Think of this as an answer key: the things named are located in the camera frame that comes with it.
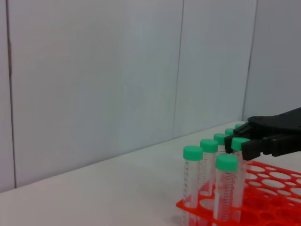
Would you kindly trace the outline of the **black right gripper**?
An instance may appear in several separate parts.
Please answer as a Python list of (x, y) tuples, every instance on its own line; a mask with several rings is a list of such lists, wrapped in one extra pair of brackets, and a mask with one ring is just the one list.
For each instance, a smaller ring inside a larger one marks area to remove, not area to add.
[(252, 116), (224, 139), (226, 153), (241, 151), (250, 161), (263, 155), (279, 157), (301, 151), (301, 108), (273, 116)]

